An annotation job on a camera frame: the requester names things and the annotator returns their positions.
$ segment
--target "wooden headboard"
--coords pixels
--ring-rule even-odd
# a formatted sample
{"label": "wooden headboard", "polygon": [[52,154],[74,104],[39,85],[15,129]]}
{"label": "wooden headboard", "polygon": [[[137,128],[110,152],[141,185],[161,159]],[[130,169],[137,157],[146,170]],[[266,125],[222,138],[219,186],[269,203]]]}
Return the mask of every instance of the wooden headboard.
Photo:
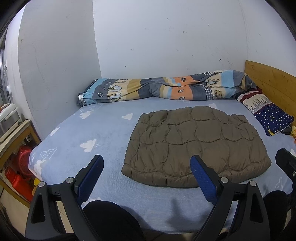
{"label": "wooden headboard", "polygon": [[270,67],[247,60],[244,71],[260,87],[274,104],[296,120],[296,77]]}

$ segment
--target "blue bed sheet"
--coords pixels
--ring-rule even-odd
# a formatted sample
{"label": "blue bed sheet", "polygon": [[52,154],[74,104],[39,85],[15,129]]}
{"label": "blue bed sheet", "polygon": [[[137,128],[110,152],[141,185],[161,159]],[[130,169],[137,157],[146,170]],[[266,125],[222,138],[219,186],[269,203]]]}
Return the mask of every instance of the blue bed sheet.
{"label": "blue bed sheet", "polygon": [[[142,113],[196,105],[210,106],[227,114],[244,115],[257,129],[272,161],[270,168],[254,178],[262,195],[273,190],[292,191],[292,182],[276,165],[280,148],[295,151],[294,139],[281,133],[268,137],[251,112],[234,99],[180,101],[151,97],[80,108],[38,145],[30,155],[29,168],[50,184],[74,177],[94,155],[104,158],[104,170],[89,198],[115,202],[129,211],[142,228],[167,233],[193,232],[201,228],[213,205],[200,188],[153,187],[121,174],[130,135]],[[226,226],[235,211],[233,204]]]}

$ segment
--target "metal screw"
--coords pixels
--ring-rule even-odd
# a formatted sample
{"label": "metal screw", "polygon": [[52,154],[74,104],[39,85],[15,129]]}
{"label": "metal screw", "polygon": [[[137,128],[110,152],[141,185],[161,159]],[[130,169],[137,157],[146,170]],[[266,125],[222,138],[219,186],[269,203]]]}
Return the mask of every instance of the metal screw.
{"label": "metal screw", "polygon": [[72,183],[74,181],[74,178],[69,177],[66,179],[66,183]]}
{"label": "metal screw", "polygon": [[223,183],[228,183],[228,178],[227,177],[221,177],[221,182]]}
{"label": "metal screw", "polygon": [[38,187],[43,187],[45,185],[45,182],[40,182],[39,184],[38,184]]}
{"label": "metal screw", "polygon": [[255,186],[257,185],[257,183],[256,183],[255,181],[250,181],[250,185],[251,185],[252,187],[255,187]]}

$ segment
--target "floor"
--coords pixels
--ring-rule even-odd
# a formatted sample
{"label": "floor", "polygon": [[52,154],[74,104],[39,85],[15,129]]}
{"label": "floor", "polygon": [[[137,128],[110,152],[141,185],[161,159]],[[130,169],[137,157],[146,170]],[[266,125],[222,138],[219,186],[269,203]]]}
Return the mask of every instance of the floor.
{"label": "floor", "polygon": [[[5,207],[7,215],[11,224],[21,233],[25,234],[25,226],[29,208],[14,199],[8,192],[3,191],[0,202]],[[58,208],[60,211],[61,219],[64,227],[68,233],[73,232],[69,220],[67,218],[64,206],[62,202],[58,202]],[[291,219],[291,211],[288,212],[287,221]],[[190,234],[161,234],[158,232],[144,230],[144,235],[147,241],[191,241],[195,236],[195,233]]]}

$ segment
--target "pillow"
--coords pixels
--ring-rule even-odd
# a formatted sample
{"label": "pillow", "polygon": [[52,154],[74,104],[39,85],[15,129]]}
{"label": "pillow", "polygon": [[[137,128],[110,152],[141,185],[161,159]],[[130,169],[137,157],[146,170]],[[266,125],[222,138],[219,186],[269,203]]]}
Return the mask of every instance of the pillow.
{"label": "pillow", "polygon": [[241,94],[237,100],[252,112],[264,128],[267,136],[281,132],[294,121],[293,116],[288,115],[259,91]]}

